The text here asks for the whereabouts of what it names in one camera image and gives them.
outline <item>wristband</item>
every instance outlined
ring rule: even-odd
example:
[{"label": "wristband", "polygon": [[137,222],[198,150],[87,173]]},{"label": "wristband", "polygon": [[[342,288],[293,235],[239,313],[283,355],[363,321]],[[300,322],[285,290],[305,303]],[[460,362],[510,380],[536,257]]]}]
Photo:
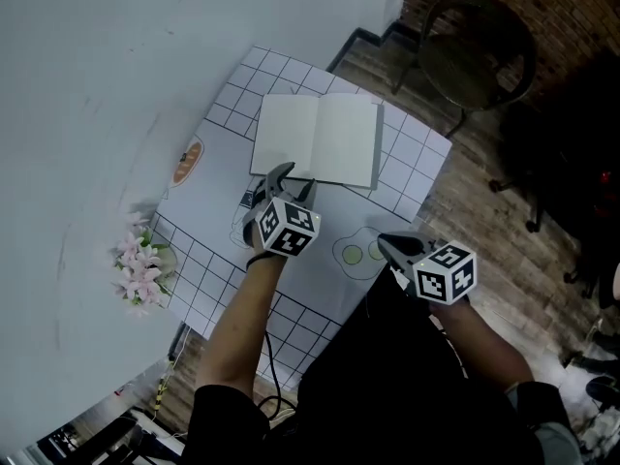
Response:
[{"label": "wristband", "polygon": [[255,257],[252,257],[248,263],[245,265],[245,271],[247,272],[247,270],[250,268],[250,265],[253,264],[254,262],[259,261],[260,259],[269,259],[271,257],[277,257],[278,254],[277,253],[273,253],[270,251],[265,251],[262,253],[259,253],[258,255],[256,255]]}]

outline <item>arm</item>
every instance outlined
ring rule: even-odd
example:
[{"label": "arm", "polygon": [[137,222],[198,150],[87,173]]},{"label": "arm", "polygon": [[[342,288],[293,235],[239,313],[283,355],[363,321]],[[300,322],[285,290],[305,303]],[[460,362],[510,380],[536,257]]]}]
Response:
[{"label": "arm", "polygon": [[467,302],[431,306],[465,367],[501,391],[534,381],[523,355],[497,334]]},{"label": "arm", "polygon": [[[256,228],[254,243],[261,243]],[[229,386],[252,398],[269,306],[285,263],[286,258],[278,256],[250,265],[202,352],[197,388]]]}]

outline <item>open notebook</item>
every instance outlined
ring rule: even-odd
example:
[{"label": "open notebook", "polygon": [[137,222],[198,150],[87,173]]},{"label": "open notebook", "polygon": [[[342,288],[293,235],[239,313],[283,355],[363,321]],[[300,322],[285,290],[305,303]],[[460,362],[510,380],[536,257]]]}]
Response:
[{"label": "open notebook", "polygon": [[265,95],[250,172],[293,161],[289,177],[375,189],[382,133],[383,106],[367,95]]}]

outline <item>brick wall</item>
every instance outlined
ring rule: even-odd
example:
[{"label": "brick wall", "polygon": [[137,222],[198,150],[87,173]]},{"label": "brick wall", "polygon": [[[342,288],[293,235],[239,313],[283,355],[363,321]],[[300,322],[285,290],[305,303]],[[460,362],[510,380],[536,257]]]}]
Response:
[{"label": "brick wall", "polygon": [[[405,0],[403,20],[420,30],[434,0]],[[536,40],[539,62],[531,98],[560,83],[603,47],[620,55],[620,0],[501,0],[517,12]],[[439,22],[450,27],[450,19]]]}]

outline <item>sleeve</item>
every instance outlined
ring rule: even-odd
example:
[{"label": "sleeve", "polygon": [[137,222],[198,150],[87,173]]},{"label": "sleeve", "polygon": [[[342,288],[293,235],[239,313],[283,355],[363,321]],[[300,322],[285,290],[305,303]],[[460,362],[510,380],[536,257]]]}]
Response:
[{"label": "sleeve", "polygon": [[229,457],[255,453],[269,430],[269,420],[240,390],[204,386],[194,395],[194,409],[182,464],[203,463],[220,450]]},{"label": "sleeve", "polygon": [[556,386],[523,383],[510,389],[507,397],[541,444],[545,465],[582,463],[579,444]]}]

